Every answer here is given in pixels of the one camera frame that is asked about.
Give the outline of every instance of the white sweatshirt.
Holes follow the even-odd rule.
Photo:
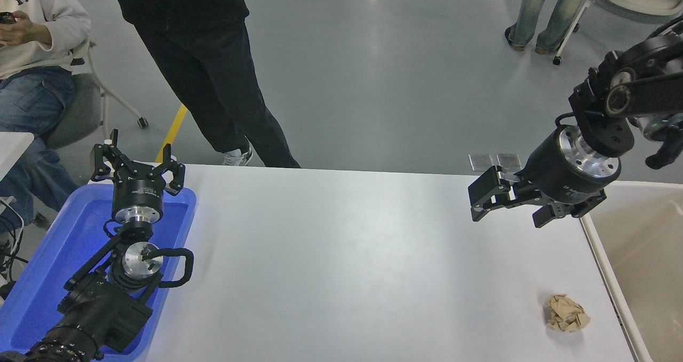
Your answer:
[[[60,66],[70,70],[69,50],[88,40],[90,15],[77,0],[0,0],[0,12],[26,12],[34,23],[44,24],[52,45],[29,42],[0,48],[0,79],[30,67]]]

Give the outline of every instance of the crumpled paper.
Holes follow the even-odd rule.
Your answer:
[[[545,307],[550,309],[548,326],[553,330],[573,332],[579,331],[591,321],[583,307],[572,301],[567,294],[553,294],[548,298]]]

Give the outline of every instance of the black cable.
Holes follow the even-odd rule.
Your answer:
[[[562,121],[562,119],[569,118],[570,116],[574,116],[574,112],[568,112],[566,114],[562,114],[560,116],[557,116],[557,118],[555,118],[555,125],[558,128],[560,128],[562,126],[562,124],[560,124],[560,121]]]
[[[647,38],[648,38],[648,39],[651,39],[651,38],[654,38],[655,36],[659,36],[659,34],[660,34],[662,31],[664,31],[665,29],[668,29],[669,27],[673,26],[674,24],[676,24],[676,23],[678,23],[678,22],[680,22],[680,21],[683,21],[683,15],[681,15],[681,16],[675,18],[675,19],[672,19],[671,21],[669,21],[669,22],[666,23],[666,24],[663,24],[663,25],[659,26],[655,31],[653,31],[651,34],[649,34],[649,35],[647,36]]]
[[[28,264],[29,261],[22,258],[22,257],[17,257],[17,255],[12,255],[10,253],[6,253],[4,251],[0,251],[0,255],[4,255],[5,257],[10,257],[12,259],[16,259],[17,261],[24,262],[25,264]]]
[[[10,280],[10,282],[12,282],[12,281],[14,281],[14,279],[12,278],[12,270],[14,270],[14,258],[17,256],[17,254],[19,254],[19,248],[21,247],[21,241],[24,239],[24,228],[26,226],[26,223],[21,218],[19,213],[17,211],[15,211],[12,207],[10,207],[9,204],[5,203],[5,201],[2,201],[2,200],[0,200],[0,203],[3,204],[6,209],[9,209],[10,211],[12,211],[14,213],[14,215],[16,215],[17,218],[19,218],[19,221],[22,222],[22,226],[21,226],[20,231],[19,231],[20,235],[19,235],[18,240],[17,240],[17,232],[16,232],[17,229],[16,228],[14,229],[15,230],[15,232],[14,232],[15,244],[12,245],[14,247],[14,251],[12,251],[12,253],[10,254],[10,255],[12,255],[12,257],[8,260],[10,267],[8,267],[8,270],[7,270],[7,278]],[[12,224],[12,222],[9,219],[5,218],[5,220],[7,220],[10,224]]]
[[[107,224],[112,223],[112,222],[116,222],[116,220],[110,219],[110,220],[105,222],[104,226],[102,226],[102,230],[104,230],[105,234],[107,234],[107,236],[110,238],[114,238],[114,235],[109,232],[109,229],[107,228]]]
[[[12,237],[12,246],[14,246],[14,244],[17,243],[17,228],[14,226],[14,223],[12,223],[12,221],[5,218],[4,216],[0,215],[0,219],[2,219],[2,220],[0,220],[0,223],[2,223],[3,226],[5,226],[7,233],[9,233],[10,236]],[[0,270],[3,270],[3,271],[6,270],[7,272],[9,272],[9,268],[10,268],[10,265],[12,265],[12,262],[13,262],[12,258],[7,258],[7,260],[5,260],[5,262],[3,262],[2,265],[0,265]]]

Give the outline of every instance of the shoe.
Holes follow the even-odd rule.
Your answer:
[[[249,151],[242,153],[239,148],[237,150],[232,150],[223,155],[223,165],[224,166],[246,166],[251,162],[253,157],[253,151],[249,147]]]
[[[36,216],[34,217],[34,224],[36,224],[36,226],[39,228],[47,230],[52,225],[52,222],[43,214],[36,212]]]
[[[540,48],[539,46],[537,46],[534,51],[536,51],[536,53],[539,55],[548,55],[549,53],[556,53],[557,50],[559,50],[559,48],[553,50],[546,50],[545,48]]]
[[[513,45],[512,42],[510,41],[510,32],[512,32],[512,26],[509,26],[507,29],[505,29],[505,41],[507,42],[507,45],[509,45],[513,50],[515,51],[524,51],[524,46],[519,46],[519,45]]]

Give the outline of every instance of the blue tray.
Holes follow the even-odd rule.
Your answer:
[[[107,184],[84,185],[69,196],[0,308],[0,351],[27,352],[61,320],[57,306],[66,296],[65,282],[109,240],[102,226],[112,216],[112,196],[113,187]],[[177,196],[164,194],[164,215],[154,224],[149,242],[159,248],[182,247],[195,216],[196,202],[195,193],[189,189],[183,189]],[[173,279],[176,265],[178,258],[164,259],[164,280]],[[144,351],[154,334],[168,290],[157,289],[152,294],[147,306],[154,313],[122,354],[102,348],[105,360],[135,360]]]

